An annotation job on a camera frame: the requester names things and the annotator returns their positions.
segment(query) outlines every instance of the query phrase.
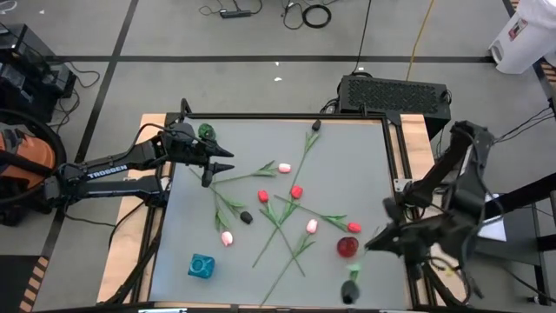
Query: wooden table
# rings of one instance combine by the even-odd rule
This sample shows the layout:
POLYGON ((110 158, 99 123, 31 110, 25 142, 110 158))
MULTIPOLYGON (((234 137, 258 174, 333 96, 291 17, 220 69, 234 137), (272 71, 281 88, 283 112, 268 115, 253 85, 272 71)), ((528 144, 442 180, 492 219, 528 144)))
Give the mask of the wooden table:
MULTIPOLYGON (((165 119, 165 114, 145 114, 142 116, 141 125, 146 123, 164 125, 165 119)), ((403 115, 401 116, 401 126, 406 141, 409 165, 411 168, 413 179, 423 178, 429 171, 429 169, 434 165, 433 153, 431 151, 430 142, 428 141, 427 128, 425 127, 424 118, 422 115, 403 115)), ((142 142, 154 136, 157 131, 158 129, 153 127, 146 128, 144 132, 139 136, 138 142, 142 142)), ((397 140, 395 139, 396 135, 394 127, 390 128, 390 133, 393 140, 394 158, 396 162, 396 168, 398 170, 398 176, 404 177, 401 166, 401 157, 399 153, 400 149, 397 140)), ((153 173, 153 170, 130 170, 128 177, 138 178, 141 176, 153 175, 153 173)), ((140 200, 135 197, 123 198, 120 204, 118 220, 124 217, 139 203, 140 200)), ((435 210, 428 210, 426 216, 431 216, 436 213, 437 212, 435 210)), ((142 233, 144 231, 146 217, 147 208, 138 210, 133 216, 129 218, 128 221, 120 226, 120 228, 114 235, 112 246, 108 254, 108 260, 104 269, 103 280, 98 293, 98 302, 105 301, 106 299, 110 298, 128 277, 130 271, 132 271, 135 267, 139 257, 139 250, 141 247, 142 233)), ((160 214, 158 214, 158 216, 155 218, 153 225, 154 229, 151 232, 152 236, 156 233, 159 221, 160 214)), ((438 248, 437 246, 433 246, 432 253, 433 255, 446 258, 447 260, 451 261, 453 265, 457 265, 457 261, 449 258, 449 256, 444 255, 440 251, 440 248, 438 248)), ((149 286, 152 271, 153 260, 151 259, 149 265, 143 272, 142 287, 139 296, 140 302, 146 302, 149 299, 149 286)), ((447 276, 443 272, 439 272, 438 275, 457 298, 462 300, 465 297, 463 284, 460 282, 459 278, 456 275, 447 276)), ((426 304, 427 296, 422 280, 418 282, 418 290, 420 294, 420 302, 426 304)), ((411 304, 407 292, 405 297, 407 299, 407 307, 410 308, 411 304)), ((439 297, 437 297, 437 301, 439 305, 442 305, 442 301, 439 297)), ((160 306, 229 307, 229 305, 212 303, 160 303, 160 306)))

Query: floor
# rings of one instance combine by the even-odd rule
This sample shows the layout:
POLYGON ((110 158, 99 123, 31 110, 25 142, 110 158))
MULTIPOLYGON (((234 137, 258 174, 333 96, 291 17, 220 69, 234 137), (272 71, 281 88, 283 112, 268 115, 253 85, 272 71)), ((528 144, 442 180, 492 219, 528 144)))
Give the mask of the floor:
MULTIPOLYGON (((282 25, 280 2, 272 0, 263 0, 260 14, 236 20, 198 12, 203 5, 218 9, 215 0, 17 2, 14 10, 0 16, 2 23, 28 24, 57 55, 75 60, 80 70, 101 73, 95 86, 77 87, 81 106, 61 130, 69 160, 126 149, 142 114, 177 111, 182 97, 194 112, 317 112, 335 97, 341 76, 353 70, 367 8, 366 1, 340 0, 329 5, 333 17, 327 27, 293 31, 282 25)), ((246 9, 258 6, 255 0, 238 3, 246 9)), ((375 77, 404 79, 427 7, 428 0, 374 0, 362 48, 366 62, 359 67, 375 77)), ((311 18, 318 21, 323 16, 315 13, 311 18)), ((533 69, 508 76, 480 61, 508 19, 503 0, 437 0, 416 51, 421 58, 410 76, 414 81, 445 83, 453 93, 452 120, 486 125, 494 135, 547 106, 533 69)), ((296 11, 288 15, 288 24, 300 21, 296 11)), ((84 83, 94 79, 90 74, 80 77, 84 83)), ((553 120, 546 121, 496 145, 486 168, 490 189, 508 192, 553 173, 555 130, 553 120)), ((433 149, 438 140, 437 136, 431 142, 433 149)), ((448 142, 446 131, 442 147, 448 142)), ((70 212, 113 223, 118 204, 118 199, 87 200, 70 212)), ((550 210, 548 203, 539 206, 550 210)), ((553 233, 552 218, 539 217, 543 234, 553 233)), ((0 260, 41 255, 53 219, 54 215, 35 214, 18 228, 0 228, 0 260)), ((63 221, 35 310, 95 304, 109 232, 103 226, 63 221)), ((546 254, 546 263, 555 261, 555 255, 546 254)), ((473 305, 549 311, 525 303, 531 293, 499 264, 483 256, 473 260, 472 274, 486 294, 482 301, 473 299, 473 305)), ((534 283, 532 267, 512 267, 534 283)), ((556 290, 556 270, 548 270, 556 290)))

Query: orange vacuum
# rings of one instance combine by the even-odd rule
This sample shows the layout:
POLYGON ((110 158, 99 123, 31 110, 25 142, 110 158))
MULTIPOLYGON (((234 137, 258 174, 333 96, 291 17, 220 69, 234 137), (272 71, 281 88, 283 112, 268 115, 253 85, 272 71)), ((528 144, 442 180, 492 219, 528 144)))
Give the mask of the orange vacuum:
MULTIPOLYGON (((43 167, 53 169, 56 164, 56 155, 53 149, 42 139, 23 133, 20 130, 0 131, 0 153, 3 160, 10 155, 37 163, 43 167)), ((26 189, 33 188, 44 180, 44 176, 29 170, 23 170, 8 162, 0 163, 0 180, 15 180, 26 189)))

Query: yellow cable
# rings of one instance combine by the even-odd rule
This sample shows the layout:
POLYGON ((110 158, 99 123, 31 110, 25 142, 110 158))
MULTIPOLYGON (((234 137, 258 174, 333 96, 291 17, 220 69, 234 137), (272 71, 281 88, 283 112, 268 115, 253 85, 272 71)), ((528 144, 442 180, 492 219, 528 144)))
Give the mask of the yellow cable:
POLYGON ((409 68, 407 69, 406 81, 409 80, 409 73, 411 73, 411 67, 414 65, 415 51, 417 50, 417 43, 419 43, 420 35, 423 33, 423 30, 425 29, 425 24, 427 23, 428 15, 431 12, 431 9, 433 8, 433 4, 434 4, 434 0, 431 0, 431 3, 428 5, 427 14, 425 15, 425 19, 423 20, 423 24, 420 26, 419 35, 417 35, 417 39, 415 40, 414 50, 413 50, 413 52, 411 52, 411 58, 409 59, 409 68))

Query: blue cube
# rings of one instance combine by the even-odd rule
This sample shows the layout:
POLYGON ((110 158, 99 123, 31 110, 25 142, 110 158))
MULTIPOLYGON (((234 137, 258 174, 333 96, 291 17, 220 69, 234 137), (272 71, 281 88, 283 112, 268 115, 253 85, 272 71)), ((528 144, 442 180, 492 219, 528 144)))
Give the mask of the blue cube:
POLYGON ((194 254, 189 263, 188 275, 209 279, 215 269, 215 259, 212 256, 194 254))

